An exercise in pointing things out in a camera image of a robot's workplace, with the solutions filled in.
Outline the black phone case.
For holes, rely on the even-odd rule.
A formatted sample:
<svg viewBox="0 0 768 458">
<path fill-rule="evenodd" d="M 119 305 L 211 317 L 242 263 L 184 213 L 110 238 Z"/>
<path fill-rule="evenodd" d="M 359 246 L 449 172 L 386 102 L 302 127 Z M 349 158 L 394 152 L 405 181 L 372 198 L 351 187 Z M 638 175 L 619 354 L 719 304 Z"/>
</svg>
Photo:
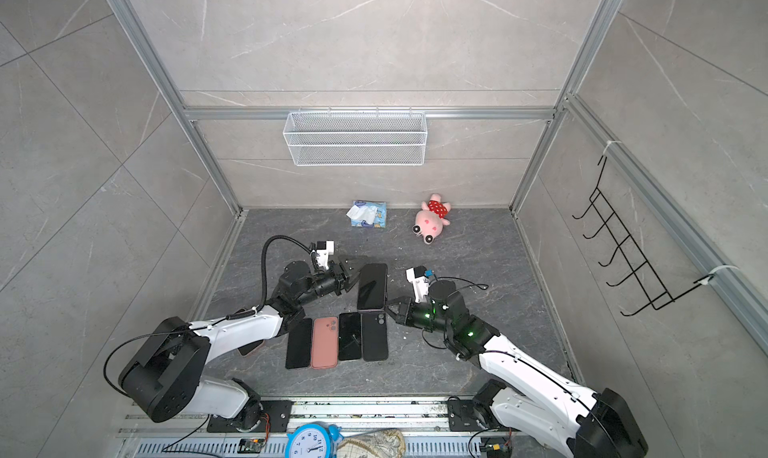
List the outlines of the black phone case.
<svg viewBox="0 0 768 458">
<path fill-rule="evenodd" d="M 361 314 L 362 357 L 366 362 L 378 362 L 389 357 L 386 314 L 366 312 Z"/>
</svg>

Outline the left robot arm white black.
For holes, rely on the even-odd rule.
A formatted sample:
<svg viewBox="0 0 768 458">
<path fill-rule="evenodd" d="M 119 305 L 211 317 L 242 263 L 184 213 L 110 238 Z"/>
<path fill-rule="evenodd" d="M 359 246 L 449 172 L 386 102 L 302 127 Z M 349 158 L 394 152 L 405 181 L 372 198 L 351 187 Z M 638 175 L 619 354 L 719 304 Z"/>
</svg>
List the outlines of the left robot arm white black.
<svg viewBox="0 0 768 458">
<path fill-rule="evenodd" d="M 293 261 L 258 306 L 204 321 L 167 318 L 153 332 L 138 336 L 141 347 L 111 386 L 155 423 L 180 413 L 200 413 L 250 432 L 264 419 L 260 395 L 241 379 L 207 375 L 208 364 L 234 351 L 247 355 L 288 334 L 305 318 L 306 304 L 350 291 L 363 265 L 348 256 L 317 270 Z"/>
</svg>

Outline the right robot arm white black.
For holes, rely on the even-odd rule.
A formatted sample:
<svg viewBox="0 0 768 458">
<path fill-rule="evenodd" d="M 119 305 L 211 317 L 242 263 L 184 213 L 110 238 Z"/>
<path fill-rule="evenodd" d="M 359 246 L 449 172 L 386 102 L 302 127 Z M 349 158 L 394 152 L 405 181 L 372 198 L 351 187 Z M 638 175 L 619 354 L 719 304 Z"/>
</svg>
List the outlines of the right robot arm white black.
<svg viewBox="0 0 768 458">
<path fill-rule="evenodd" d="M 419 285 L 416 297 L 389 300 L 401 325 L 442 335 L 459 361 L 492 375 L 474 409 L 492 429 L 512 428 L 564 457 L 644 457 L 649 447 L 626 400 L 582 386 L 541 364 L 472 314 L 456 284 Z"/>
</svg>

